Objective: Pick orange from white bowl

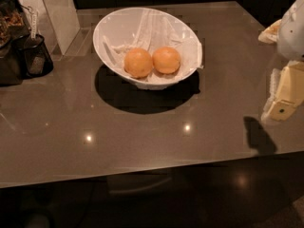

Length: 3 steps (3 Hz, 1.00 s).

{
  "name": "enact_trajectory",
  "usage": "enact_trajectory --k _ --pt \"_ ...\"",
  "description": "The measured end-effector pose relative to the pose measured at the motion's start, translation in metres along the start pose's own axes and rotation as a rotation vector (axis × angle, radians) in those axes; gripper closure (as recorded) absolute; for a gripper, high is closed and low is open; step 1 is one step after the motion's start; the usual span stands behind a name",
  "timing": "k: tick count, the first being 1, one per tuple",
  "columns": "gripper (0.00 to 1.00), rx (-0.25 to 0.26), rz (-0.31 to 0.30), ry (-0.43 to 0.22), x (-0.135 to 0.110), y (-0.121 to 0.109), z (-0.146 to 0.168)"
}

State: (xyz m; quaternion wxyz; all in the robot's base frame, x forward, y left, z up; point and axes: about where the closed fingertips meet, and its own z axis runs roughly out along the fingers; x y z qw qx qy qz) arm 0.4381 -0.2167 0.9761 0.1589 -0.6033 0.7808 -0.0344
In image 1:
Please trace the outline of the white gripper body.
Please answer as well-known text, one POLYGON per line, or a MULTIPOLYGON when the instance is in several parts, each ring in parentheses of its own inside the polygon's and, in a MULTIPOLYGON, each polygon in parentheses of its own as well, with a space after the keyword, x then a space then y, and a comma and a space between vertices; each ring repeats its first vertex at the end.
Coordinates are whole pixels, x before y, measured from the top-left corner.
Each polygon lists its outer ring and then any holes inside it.
POLYGON ((304 0, 295 0, 283 15, 277 51, 288 60, 304 61, 304 0))

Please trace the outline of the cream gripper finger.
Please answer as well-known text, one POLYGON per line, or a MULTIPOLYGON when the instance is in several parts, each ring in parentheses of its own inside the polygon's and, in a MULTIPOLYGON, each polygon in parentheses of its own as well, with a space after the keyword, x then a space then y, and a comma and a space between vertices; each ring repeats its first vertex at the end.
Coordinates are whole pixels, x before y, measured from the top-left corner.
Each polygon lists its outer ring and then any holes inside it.
POLYGON ((261 120, 276 124, 288 120, 304 102, 304 63, 290 61, 281 70, 275 68, 270 77, 270 97, 261 120))
POLYGON ((266 44, 275 44, 281 20, 277 20, 258 35, 258 40, 266 44))

